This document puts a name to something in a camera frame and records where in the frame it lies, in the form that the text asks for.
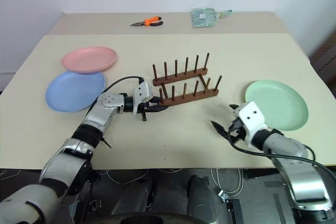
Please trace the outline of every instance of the black cable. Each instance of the black cable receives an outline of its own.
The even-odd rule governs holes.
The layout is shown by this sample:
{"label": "black cable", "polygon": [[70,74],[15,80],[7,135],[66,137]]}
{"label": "black cable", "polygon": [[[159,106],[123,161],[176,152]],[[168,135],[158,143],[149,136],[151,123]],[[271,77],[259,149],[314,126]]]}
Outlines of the black cable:
{"label": "black cable", "polygon": [[[110,88],[112,88],[114,85],[116,85],[116,84],[117,84],[118,82],[120,82],[120,81],[123,81],[123,80],[126,80],[126,79],[133,79],[133,78],[139,79],[139,84],[140,84],[141,82],[144,81],[144,79],[143,79],[142,77],[140,77],[140,76],[126,76],[126,77],[124,77],[124,78],[121,78],[121,79],[115,81],[115,82],[112,83],[111,85],[109,85],[109,86],[108,86],[103,92],[101,92],[101,93],[102,93],[102,94],[105,93],[106,91],[108,91]],[[97,98],[94,100],[94,102],[91,104],[91,106],[90,106],[88,112],[86,113],[86,115],[92,110],[93,106],[94,106],[95,103],[97,102],[97,99],[98,99],[98,97],[97,97]]]}
{"label": "black cable", "polygon": [[315,152],[313,151],[313,149],[310,148],[308,145],[305,145],[305,144],[304,144],[304,147],[311,152],[311,155],[313,156],[313,160],[316,161],[316,156],[315,156]]}
{"label": "black cable", "polygon": [[[243,152],[243,153],[246,153],[246,154],[250,154],[250,155],[254,155],[254,156],[261,156],[261,157],[276,157],[276,158],[286,158],[286,159],[295,159],[295,160],[299,160],[299,161],[303,161],[303,162],[307,162],[307,163],[310,163],[312,165],[317,165],[319,166],[320,168],[322,168],[325,172],[327,172],[331,177],[332,179],[335,181],[336,183],[336,175],[333,173],[333,171],[329,170],[328,168],[326,168],[324,165],[316,162],[316,161],[313,161],[313,160],[310,160],[310,159],[307,159],[307,158],[304,158],[304,157],[295,157],[295,156],[290,156],[290,155],[281,155],[281,154],[268,154],[268,153],[261,153],[261,152],[252,152],[252,151],[248,151],[248,150],[245,150],[245,149],[242,149],[242,148],[239,148],[237,147],[232,141],[231,141],[231,133],[232,131],[229,130],[228,131],[228,140],[229,140],[229,143],[230,145],[236,149],[237,151],[240,151],[240,152]],[[335,200],[334,200],[334,203],[333,203],[333,206],[332,206],[333,210],[335,210],[336,208],[336,197],[335,197]]]}

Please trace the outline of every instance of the orange handle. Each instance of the orange handle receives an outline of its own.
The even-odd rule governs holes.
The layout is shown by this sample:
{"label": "orange handle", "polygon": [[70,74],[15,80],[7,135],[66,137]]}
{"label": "orange handle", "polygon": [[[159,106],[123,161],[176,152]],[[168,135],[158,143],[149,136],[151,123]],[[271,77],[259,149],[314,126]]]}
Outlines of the orange handle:
{"label": "orange handle", "polygon": [[145,19],[144,20],[144,25],[145,26],[150,26],[153,21],[159,21],[161,19],[162,19],[161,17],[151,17],[151,18]]}

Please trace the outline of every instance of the table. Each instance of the table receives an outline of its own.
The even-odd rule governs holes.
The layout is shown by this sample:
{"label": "table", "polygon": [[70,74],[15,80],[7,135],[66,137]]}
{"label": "table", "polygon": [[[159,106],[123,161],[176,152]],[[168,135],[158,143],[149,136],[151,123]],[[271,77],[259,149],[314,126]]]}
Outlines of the table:
{"label": "table", "polygon": [[[119,15],[119,22],[124,24],[149,17],[129,14],[132,16],[130,19],[128,15],[110,15]],[[162,16],[165,21],[170,15]],[[217,97],[148,114],[147,122],[141,121],[141,115],[131,113],[115,116],[105,135],[112,149],[104,143],[97,146],[92,159],[94,169],[272,167],[267,158],[232,149],[210,123],[213,120],[228,127],[234,119],[228,105],[244,102],[248,85],[260,79],[281,81],[301,94],[309,109],[309,119],[304,127],[285,132],[285,135],[311,146],[317,161],[326,165],[336,164],[336,100],[283,26],[280,31],[280,27],[273,29],[272,26],[270,31],[261,30],[260,33],[253,28],[256,24],[247,27],[246,33],[243,28],[239,28],[238,33],[209,33],[208,28],[199,32],[190,27],[185,32],[173,33],[165,32],[169,29],[165,28],[165,23],[159,28],[161,32],[157,28],[136,27],[139,30],[135,28],[135,34],[131,34],[127,27],[128,32],[123,34],[121,30],[104,31],[102,27],[101,34],[98,31],[87,34],[90,27],[85,27],[78,18],[78,23],[72,25],[76,29],[70,27],[61,34],[60,27],[66,24],[66,20],[74,22],[75,18],[70,17],[61,18],[50,35],[44,36],[0,96],[0,167],[41,169],[72,135],[86,111],[53,111],[45,102],[45,92],[50,82],[65,71],[60,64],[64,54],[97,45],[113,48],[119,55],[115,65],[103,72],[107,83],[128,75],[140,75],[151,81],[152,64],[156,64],[161,76],[164,61],[167,61],[169,72],[174,72],[175,59],[179,62],[179,71],[183,71],[185,57],[189,57],[192,69],[195,56],[200,56],[201,66],[208,52],[209,71],[205,78],[211,77],[210,87],[215,85],[219,75],[223,75],[223,80]],[[230,26],[230,18],[220,21]],[[186,81],[187,93],[192,92],[195,81]],[[183,92],[183,83],[175,83],[176,95]],[[113,91],[131,94],[135,85],[135,81],[128,80],[115,86]],[[170,95],[171,84],[167,89]]]}

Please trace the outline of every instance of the pliers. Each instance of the pliers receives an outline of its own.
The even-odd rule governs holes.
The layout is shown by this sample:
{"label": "pliers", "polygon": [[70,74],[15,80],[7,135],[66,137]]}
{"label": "pliers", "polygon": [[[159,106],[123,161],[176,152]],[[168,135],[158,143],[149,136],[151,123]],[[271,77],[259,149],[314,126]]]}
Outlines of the pliers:
{"label": "pliers", "polygon": [[151,18],[145,19],[142,22],[134,23],[131,26],[161,26],[163,24],[162,21],[154,22],[154,21],[159,21],[161,19],[162,19],[161,17],[151,17]]}

